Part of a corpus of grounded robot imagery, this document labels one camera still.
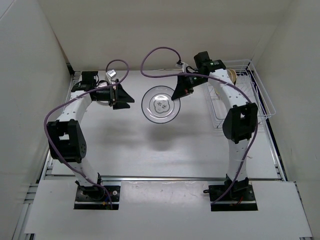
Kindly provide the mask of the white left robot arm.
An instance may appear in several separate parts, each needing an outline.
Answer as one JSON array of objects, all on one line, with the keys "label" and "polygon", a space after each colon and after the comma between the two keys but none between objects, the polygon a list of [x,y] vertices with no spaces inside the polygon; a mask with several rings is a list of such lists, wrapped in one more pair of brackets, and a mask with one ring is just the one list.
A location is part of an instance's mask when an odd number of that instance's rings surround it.
[{"label": "white left robot arm", "polygon": [[81,79],[70,91],[70,103],[64,107],[55,121],[46,124],[50,154],[53,159],[63,157],[62,163],[77,177],[80,187],[88,188],[87,194],[93,200],[100,200],[105,188],[99,174],[86,160],[87,143],[81,130],[81,121],[92,102],[102,102],[113,110],[129,109],[134,99],[123,89],[115,70],[105,73],[99,79],[97,71],[84,71]]}]

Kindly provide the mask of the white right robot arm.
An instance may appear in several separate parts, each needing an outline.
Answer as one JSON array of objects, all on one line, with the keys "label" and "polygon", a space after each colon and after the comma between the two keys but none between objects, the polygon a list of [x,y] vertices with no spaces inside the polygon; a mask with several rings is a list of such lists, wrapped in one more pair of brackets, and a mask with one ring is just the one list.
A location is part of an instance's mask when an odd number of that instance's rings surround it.
[{"label": "white right robot arm", "polygon": [[222,131],[229,145],[226,179],[235,181],[225,186],[224,193],[230,200],[236,200],[243,193],[239,183],[248,181],[246,155],[250,138],[257,126],[258,106],[236,87],[220,59],[211,60],[206,51],[196,54],[193,58],[197,70],[194,73],[185,70],[177,77],[177,85],[171,99],[190,95],[194,87],[206,83],[213,86],[218,93],[227,110],[222,124]]}]

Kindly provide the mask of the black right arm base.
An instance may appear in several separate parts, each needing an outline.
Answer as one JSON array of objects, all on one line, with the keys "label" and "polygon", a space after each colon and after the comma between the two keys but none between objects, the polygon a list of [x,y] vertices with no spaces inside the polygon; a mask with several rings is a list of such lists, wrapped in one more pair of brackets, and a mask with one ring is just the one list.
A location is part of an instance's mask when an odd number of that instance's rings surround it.
[{"label": "black right arm base", "polygon": [[254,189],[251,184],[246,189],[235,194],[228,192],[223,198],[213,204],[224,192],[224,185],[209,185],[208,189],[203,190],[204,194],[209,195],[212,212],[258,211]]}]

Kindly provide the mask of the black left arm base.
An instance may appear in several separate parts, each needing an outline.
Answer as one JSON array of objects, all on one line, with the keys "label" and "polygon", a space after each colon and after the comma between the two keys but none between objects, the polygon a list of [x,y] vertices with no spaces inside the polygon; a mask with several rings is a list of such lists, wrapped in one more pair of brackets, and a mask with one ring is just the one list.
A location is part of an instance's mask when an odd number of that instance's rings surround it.
[{"label": "black left arm base", "polygon": [[116,211],[120,206],[120,185],[81,186],[78,181],[74,199],[74,210],[108,210]]}]

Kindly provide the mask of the orange sunburst white plate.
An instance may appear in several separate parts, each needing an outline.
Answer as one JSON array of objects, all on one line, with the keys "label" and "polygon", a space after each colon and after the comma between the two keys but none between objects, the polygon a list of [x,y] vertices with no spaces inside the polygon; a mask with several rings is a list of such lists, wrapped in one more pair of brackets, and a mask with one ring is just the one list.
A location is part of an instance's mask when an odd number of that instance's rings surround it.
[{"label": "orange sunburst white plate", "polygon": [[102,106],[109,106],[108,101],[96,101],[97,104],[102,105]]}]

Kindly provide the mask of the white plate with dark rings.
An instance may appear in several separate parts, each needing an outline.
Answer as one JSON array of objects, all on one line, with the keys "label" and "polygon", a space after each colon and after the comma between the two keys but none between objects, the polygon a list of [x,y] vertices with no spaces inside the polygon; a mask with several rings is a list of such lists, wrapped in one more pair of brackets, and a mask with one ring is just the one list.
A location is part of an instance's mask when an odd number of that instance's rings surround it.
[{"label": "white plate with dark rings", "polygon": [[181,109],[180,99],[172,100],[173,93],[172,88],[164,85],[150,88],[141,100],[141,111],[146,119],[154,124],[173,121]]}]

